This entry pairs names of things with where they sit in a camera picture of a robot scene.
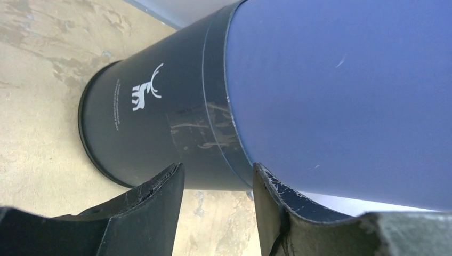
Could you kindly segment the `large blue plastic bucket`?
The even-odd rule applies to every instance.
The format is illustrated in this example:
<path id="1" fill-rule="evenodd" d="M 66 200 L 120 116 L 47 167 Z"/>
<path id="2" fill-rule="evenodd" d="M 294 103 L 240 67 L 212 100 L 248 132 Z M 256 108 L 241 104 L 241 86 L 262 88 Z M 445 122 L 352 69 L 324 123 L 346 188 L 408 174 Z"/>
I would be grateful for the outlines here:
<path id="1" fill-rule="evenodd" d="M 451 1 L 245 1 L 233 119 L 292 188 L 451 209 Z"/>

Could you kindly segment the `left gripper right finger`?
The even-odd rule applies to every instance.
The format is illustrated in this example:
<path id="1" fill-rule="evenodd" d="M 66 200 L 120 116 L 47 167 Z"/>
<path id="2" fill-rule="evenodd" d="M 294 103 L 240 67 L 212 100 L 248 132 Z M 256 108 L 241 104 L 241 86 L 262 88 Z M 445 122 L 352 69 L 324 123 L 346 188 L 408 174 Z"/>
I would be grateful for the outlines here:
<path id="1" fill-rule="evenodd" d="M 262 255 L 451 255 L 451 213 L 368 212 L 352 217 L 253 166 Z"/>

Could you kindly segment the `dark navy cylindrical bin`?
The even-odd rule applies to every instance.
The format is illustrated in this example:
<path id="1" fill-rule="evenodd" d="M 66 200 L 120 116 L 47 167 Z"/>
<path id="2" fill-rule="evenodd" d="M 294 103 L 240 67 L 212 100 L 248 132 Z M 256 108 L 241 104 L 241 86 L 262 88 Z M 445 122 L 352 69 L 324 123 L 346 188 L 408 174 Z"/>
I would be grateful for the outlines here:
<path id="1" fill-rule="evenodd" d="M 103 175 L 134 187 L 182 163 L 187 189 L 251 190 L 252 164 L 235 126 L 225 70 L 239 6 L 227 5 L 90 79 L 78 129 Z"/>

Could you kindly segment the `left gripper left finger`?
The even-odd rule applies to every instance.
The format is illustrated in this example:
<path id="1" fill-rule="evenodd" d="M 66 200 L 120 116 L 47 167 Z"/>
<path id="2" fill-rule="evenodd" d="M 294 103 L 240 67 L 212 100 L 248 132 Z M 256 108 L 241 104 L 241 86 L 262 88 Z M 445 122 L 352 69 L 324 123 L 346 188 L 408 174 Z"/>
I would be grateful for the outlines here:
<path id="1" fill-rule="evenodd" d="M 1 255 L 171 255 L 184 166 L 77 215 L 47 218 L 1 208 Z"/>

